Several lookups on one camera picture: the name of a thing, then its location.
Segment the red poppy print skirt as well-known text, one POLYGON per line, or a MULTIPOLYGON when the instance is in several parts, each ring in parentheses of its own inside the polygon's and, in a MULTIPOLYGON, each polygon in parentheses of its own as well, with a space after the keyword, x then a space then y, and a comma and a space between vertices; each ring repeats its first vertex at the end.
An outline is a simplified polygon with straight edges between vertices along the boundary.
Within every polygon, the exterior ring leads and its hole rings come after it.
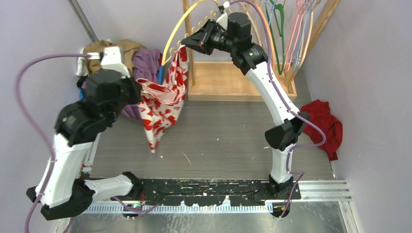
POLYGON ((178 121, 188 89, 189 59, 180 46, 162 84, 139 78, 142 101, 137 104, 149 148, 154 153, 167 128, 178 121))

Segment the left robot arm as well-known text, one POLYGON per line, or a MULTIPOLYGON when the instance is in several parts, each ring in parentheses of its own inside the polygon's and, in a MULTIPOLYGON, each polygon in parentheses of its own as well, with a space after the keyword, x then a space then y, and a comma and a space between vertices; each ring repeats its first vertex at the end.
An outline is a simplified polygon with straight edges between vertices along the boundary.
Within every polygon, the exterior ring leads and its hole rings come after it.
POLYGON ((124 172, 113 178, 85 180, 81 165, 97 136, 113 126, 126 105, 142 100, 142 86, 120 72, 102 69, 85 81, 84 97, 62 108, 53 137, 54 155, 39 185, 28 188, 30 200, 39 200, 46 220, 75 217, 91 204, 122 197, 137 200, 142 193, 139 178, 124 172))

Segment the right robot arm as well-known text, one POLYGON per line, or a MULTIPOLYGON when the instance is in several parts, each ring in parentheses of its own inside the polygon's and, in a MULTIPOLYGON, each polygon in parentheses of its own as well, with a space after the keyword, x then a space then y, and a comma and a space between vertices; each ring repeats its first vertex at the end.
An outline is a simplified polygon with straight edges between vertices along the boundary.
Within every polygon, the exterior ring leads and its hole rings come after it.
POLYGON ((307 113, 301 113, 289 99, 273 69, 262 46, 252 42, 251 22, 245 13, 231 13, 227 18, 227 27, 209 19, 195 33, 182 40, 182 45, 210 55, 214 50, 228 52, 233 64, 240 69, 257 88, 267 105, 274 127, 264 134, 273 152, 273 165, 267 185, 271 196, 284 198, 293 183, 289 171, 292 162, 291 149, 309 119, 307 113))

